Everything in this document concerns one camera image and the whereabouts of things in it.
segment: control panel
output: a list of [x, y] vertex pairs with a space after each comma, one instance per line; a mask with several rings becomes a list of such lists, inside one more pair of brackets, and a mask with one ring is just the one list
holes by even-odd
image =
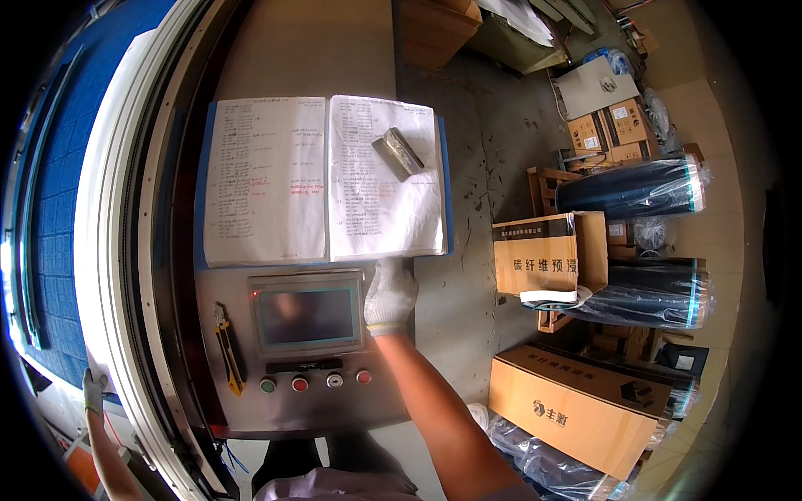
[[[209, 369], [227, 424], [215, 427], [216, 436], [317, 437], [408, 418], [395, 380], [364, 329], [363, 282], [370, 283], [372, 274], [307, 270], [196, 274], [199, 304], [205, 298], [225, 307], [222, 320], [211, 309], [208, 316], [201, 312]], [[216, 323], [225, 329], [215, 330]], [[224, 357], [229, 351], [239, 356]], [[241, 384], [232, 384], [239, 382], [234, 373], [241, 374]]]

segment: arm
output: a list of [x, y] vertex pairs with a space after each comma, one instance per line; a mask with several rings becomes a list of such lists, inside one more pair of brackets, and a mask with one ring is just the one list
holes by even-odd
[[460, 396], [409, 342], [404, 329], [418, 287], [400, 261], [380, 260], [365, 320], [401, 390], [450, 501], [474, 501], [523, 481], [473, 420]]
[[93, 382], [89, 369], [83, 373], [83, 412], [87, 417], [95, 469], [111, 501], [144, 501], [131, 471], [103, 428], [103, 388], [106, 387], [106, 381], [106, 376], [102, 376], [99, 381]]

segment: red button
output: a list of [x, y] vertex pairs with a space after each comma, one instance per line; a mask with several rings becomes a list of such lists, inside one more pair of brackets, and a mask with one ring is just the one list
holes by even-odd
[[356, 373], [356, 380], [361, 382], [362, 384], [371, 382], [371, 379], [373, 379], [373, 376], [371, 375], [370, 372], [368, 372], [365, 369], [362, 369], [358, 373]]
[[293, 390], [295, 391], [303, 391], [309, 388], [309, 382], [304, 378], [298, 376], [297, 378], [293, 379]]

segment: touchscreen display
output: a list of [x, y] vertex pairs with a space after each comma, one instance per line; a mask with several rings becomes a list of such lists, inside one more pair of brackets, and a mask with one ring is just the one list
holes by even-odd
[[255, 293], [263, 345], [354, 336], [350, 289]]

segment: green button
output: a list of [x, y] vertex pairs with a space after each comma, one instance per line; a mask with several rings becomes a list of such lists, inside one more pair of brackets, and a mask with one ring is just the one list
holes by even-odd
[[259, 384], [261, 386], [261, 390], [265, 393], [273, 393], [276, 390], [276, 383], [274, 383], [271, 379], [262, 379], [261, 383]]

